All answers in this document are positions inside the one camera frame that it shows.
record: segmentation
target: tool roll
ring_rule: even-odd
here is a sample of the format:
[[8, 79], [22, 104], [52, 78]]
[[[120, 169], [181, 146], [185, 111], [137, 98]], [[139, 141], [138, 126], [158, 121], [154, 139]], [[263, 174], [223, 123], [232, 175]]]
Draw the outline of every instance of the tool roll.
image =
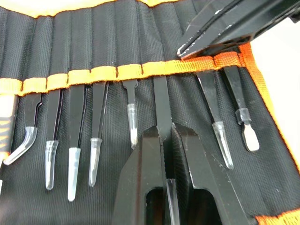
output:
[[[6, 149], [13, 153], [23, 143], [29, 118], [32, 126], [37, 127], [32, 146], [14, 162], [1, 167], [0, 224], [106, 225], [115, 221], [113, 211], [119, 176], [133, 152], [129, 97], [122, 81], [132, 79], [137, 79], [134, 93], [139, 140], [144, 131], [153, 126], [160, 132], [156, 109], [159, 93], [154, 92], [156, 82], [165, 82], [162, 98], [168, 95], [165, 110], [169, 110], [172, 122], [192, 129], [200, 138], [205, 154], [213, 157], [230, 179], [248, 223], [298, 224], [300, 163], [294, 160], [295, 150], [288, 147], [276, 124], [250, 45], [234, 47], [212, 57], [181, 61], [176, 54], [178, 42], [204, 3], [193, 0], [149, 2], [101, 1], [94, 7], [49, 16], [37, 16], [20, 9], [15, 12], [7, 1], [6, 5], [0, 3], [3, 6], [0, 7], [0, 100], [7, 95], [18, 99], [14, 132], [9, 134], [13, 137], [12, 145]], [[235, 114], [237, 109], [226, 87], [223, 68], [235, 66], [259, 142], [259, 150], [255, 152], [249, 152], [244, 144], [242, 127]], [[234, 165], [231, 170], [222, 157], [196, 72], [198, 76], [207, 72], [214, 76], [217, 105]], [[97, 98], [93, 96], [93, 84], [96, 82], [106, 82], [109, 87], [97, 179], [90, 187], [90, 139], [94, 125], [93, 103]], [[72, 88], [80, 85], [84, 96], [74, 98]], [[49, 106], [49, 98], [55, 90], [61, 94], [57, 95], [60, 103], [54, 110]], [[35, 109], [32, 110], [29, 101], [34, 93], [41, 93], [42, 97], [41, 102], [31, 101]], [[74, 109], [73, 105], [81, 102], [80, 110]], [[7, 110], [5, 101], [2, 110]], [[56, 116], [56, 120], [50, 121], [49, 113], [59, 113], [59, 120]], [[57, 124], [57, 133], [52, 139], [59, 144], [54, 154], [54, 186], [47, 190], [45, 147], [46, 141], [51, 140], [47, 137], [50, 123]], [[76, 146], [70, 146], [76, 127]], [[172, 152], [173, 147], [172, 144], [166, 146], [164, 140], [161, 143], [165, 152], [166, 177], [163, 179], [173, 179], [175, 161], [169, 158], [173, 154], [166, 157], [166, 151]], [[81, 149], [72, 202], [68, 201], [70, 147]], [[167, 213], [164, 207], [158, 211], [162, 212], [148, 214]], [[167, 224], [163, 221], [153, 224]]]

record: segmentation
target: black canvas fabric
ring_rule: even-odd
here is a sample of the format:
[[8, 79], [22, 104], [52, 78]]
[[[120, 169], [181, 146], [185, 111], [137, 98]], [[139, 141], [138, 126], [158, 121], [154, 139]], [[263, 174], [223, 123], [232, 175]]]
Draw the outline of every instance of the black canvas fabric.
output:
[[[0, 8], [0, 78], [24, 80], [71, 69], [178, 59], [177, 43], [204, 3], [182, 0], [148, 7], [135, 0], [119, 0], [38, 19]], [[260, 143], [255, 153], [249, 153], [244, 146], [222, 70], [214, 72], [214, 76], [234, 163], [228, 175], [249, 224], [256, 224], [255, 215], [275, 216], [300, 208], [300, 176], [247, 69], [239, 70]], [[168, 76], [167, 82], [173, 122], [192, 128], [207, 151], [224, 166], [195, 74]], [[86, 86], [87, 109], [74, 202], [67, 199], [70, 100], [69, 90], [64, 90], [54, 188], [45, 188], [48, 94], [43, 94], [34, 145], [0, 171], [0, 224], [110, 224], [120, 171], [132, 152], [127, 93], [120, 82], [110, 83], [97, 182], [90, 188], [92, 87]], [[138, 81], [135, 97], [139, 135], [156, 125], [153, 90], [152, 78]], [[22, 143], [25, 134], [24, 99], [19, 99], [12, 149]]]

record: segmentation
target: tool handle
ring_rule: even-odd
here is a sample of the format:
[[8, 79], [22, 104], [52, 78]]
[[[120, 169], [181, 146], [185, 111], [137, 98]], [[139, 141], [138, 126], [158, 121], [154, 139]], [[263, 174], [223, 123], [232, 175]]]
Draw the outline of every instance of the tool handle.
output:
[[11, 143], [15, 128], [15, 112], [18, 97], [15, 95], [0, 95], [0, 157], [2, 160], [10, 155]]

